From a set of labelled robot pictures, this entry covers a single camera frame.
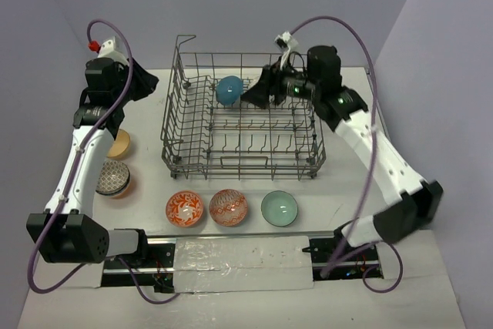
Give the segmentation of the white bowl orange rim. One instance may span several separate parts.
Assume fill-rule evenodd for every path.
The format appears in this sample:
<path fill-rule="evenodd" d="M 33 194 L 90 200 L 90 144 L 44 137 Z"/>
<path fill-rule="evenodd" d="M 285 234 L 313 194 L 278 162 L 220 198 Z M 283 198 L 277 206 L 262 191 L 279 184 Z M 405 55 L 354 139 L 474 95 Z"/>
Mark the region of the white bowl orange rim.
<path fill-rule="evenodd" d="M 245 92 L 259 92 L 263 90 L 263 82 L 261 76 L 252 78 L 245 90 Z"/>

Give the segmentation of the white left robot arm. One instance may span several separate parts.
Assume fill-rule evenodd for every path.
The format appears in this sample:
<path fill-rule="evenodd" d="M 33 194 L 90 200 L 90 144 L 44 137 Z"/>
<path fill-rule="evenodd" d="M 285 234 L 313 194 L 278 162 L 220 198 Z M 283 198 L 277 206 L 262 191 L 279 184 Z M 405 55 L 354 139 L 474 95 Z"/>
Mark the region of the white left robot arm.
<path fill-rule="evenodd" d="M 92 218 L 99 175 L 130 101 L 146 98 L 158 78 L 135 60 L 99 57 L 86 63 L 86 88 L 73 117 L 72 145 L 59 184 L 26 228 L 51 264 L 97 264 L 122 254 L 133 266 L 150 257 L 137 229 L 107 230 Z"/>

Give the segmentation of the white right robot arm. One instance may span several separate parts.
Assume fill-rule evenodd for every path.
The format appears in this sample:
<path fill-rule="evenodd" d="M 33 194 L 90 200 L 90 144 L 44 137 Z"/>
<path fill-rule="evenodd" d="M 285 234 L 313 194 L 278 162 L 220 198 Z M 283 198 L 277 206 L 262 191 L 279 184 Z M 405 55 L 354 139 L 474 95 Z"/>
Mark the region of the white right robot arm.
<path fill-rule="evenodd" d="M 307 64 L 296 70 L 283 55 L 265 65 L 260 77 L 241 99 L 265 109 L 286 97 L 311 103 L 317 116 L 356 153 L 380 189 L 387 208 L 370 216 L 356 216 L 338 228 L 335 254 L 352 260 L 361 246 L 397 243 L 428 225 L 443 196 L 438 181 L 428 182 L 416 172 L 375 125 L 376 112 L 354 90 L 344 86 L 341 60 L 333 46 L 317 45 L 307 52 Z"/>

